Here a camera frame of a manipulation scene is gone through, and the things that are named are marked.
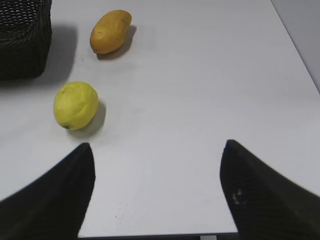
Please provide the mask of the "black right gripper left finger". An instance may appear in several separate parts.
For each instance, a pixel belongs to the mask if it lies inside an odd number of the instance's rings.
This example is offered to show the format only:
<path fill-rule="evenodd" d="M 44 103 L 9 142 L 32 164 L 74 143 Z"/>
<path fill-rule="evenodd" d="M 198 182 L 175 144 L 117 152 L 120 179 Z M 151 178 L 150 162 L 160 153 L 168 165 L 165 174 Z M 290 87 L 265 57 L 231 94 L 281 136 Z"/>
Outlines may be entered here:
<path fill-rule="evenodd" d="M 91 146 L 82 143 L 44 175 L 0 202 L 0 238 L 78 239 L 95 180 Z"/>

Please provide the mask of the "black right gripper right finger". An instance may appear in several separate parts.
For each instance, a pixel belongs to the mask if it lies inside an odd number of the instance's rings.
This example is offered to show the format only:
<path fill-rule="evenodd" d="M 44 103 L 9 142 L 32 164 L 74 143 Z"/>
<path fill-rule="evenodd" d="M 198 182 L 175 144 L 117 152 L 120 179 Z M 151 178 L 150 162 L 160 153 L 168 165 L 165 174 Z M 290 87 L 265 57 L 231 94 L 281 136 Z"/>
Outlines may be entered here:
<path fill-rule="evenodd" d="M 320 198 L 229 139 L 219 178 L 241 240 L 318 240 Z"/>

